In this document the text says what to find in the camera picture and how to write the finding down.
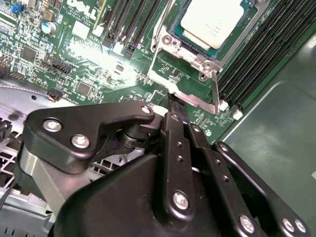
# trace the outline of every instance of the gray metal surface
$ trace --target gray metal surface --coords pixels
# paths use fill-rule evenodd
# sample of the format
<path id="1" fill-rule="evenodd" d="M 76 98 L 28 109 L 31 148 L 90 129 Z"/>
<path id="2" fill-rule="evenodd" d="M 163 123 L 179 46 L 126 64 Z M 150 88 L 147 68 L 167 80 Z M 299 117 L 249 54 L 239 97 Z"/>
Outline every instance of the gray metal surface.
<path id="1" fill-rule="evenodd" d="M 25 146 L 21 152 L 20 166 L 32 176 L 56 216 L 75 191 L 90 183 L 88 171 L 76 175 L 66 174 L 31 154 Z"/>
<path id="2" fill-rule="evenodd" d="M 316 34 L 222 138 L 316 236 Z"/>

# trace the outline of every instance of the black connector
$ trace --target black connector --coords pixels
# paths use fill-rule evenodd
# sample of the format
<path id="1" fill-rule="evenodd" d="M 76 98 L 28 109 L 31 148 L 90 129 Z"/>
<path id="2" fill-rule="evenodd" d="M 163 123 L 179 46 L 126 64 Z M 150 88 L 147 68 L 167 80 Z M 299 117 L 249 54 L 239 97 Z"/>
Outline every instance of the black connector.
<path id="1" fill-rule="evenodd" d="M 48 92 L 47 92 L 47 96 L 48 99 L 52 102 L 57 102 L 59 101 L 61 98 L 63 98 L 64 93 L 60 90 L 57 90 L 55 88 L 51 88 Z"/>

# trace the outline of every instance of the metal plate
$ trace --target metal plate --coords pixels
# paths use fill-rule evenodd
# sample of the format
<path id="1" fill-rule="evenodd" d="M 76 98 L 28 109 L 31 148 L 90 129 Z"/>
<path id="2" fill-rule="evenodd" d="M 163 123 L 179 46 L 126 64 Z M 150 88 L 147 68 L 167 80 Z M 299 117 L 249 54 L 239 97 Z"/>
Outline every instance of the metal plate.
<path id="1" fill-rule="evenodd" d="M 316 34 L 222 136 L 316 235 Z"/>

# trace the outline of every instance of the white label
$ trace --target white label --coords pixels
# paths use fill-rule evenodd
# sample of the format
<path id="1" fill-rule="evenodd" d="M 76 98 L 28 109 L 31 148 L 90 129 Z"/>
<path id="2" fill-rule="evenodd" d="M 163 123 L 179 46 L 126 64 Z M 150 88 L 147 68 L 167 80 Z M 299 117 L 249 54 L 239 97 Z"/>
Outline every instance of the white label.
<path id="1" fill-rule="evenodd" d="M 73 35 L 79 36 L 82 39 L 87 39 L 89 34 L 89 27 L 84 25 L 83 23 L 76 21 L 73 28 Z"/>

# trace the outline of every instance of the black metal bracket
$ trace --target black metal bracket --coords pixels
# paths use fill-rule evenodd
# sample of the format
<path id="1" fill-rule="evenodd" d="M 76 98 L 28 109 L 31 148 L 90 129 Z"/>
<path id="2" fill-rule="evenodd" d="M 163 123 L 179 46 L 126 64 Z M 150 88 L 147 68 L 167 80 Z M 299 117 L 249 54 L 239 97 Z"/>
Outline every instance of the black metal bracket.
<path id="1" fill-rule="evenodd" d="M 304 221 L 225 143 L 214 149 L 225 158 L 239 191 L 250 199 L 253 215 L 269 236 L 311 236 Z"/>
<path id="2" fill-rule="evenodd" d="M 223 157 L 211 150 L 203 131 L 188 124 L 187 132 L 195 165 L 205 174 L 211 205 L 225 236 L 267 236 L 251 216 Z"/>
<path id="3" fill-rule="evenodd" d="M 155 214 L 170 229 L 182 229 L 195 213 L 189 140 L 183 121 L 167 113 L 161 128 Z"/>
<path id="4" fill-rule="evenodd" d="M 126 126 L 149 124 L 155 113 L 142 102 L 125 102 L 37 110 L 27 117 L 23 140 L 28 151 L 66 173 L 87 170 L 97 153 L 99 138 L 111 136 Z M 43 123 L 53 119 L 62 129 L 51 132 Z M 73 136 L 89 140 L 85 149 L 71 143 Z"/>

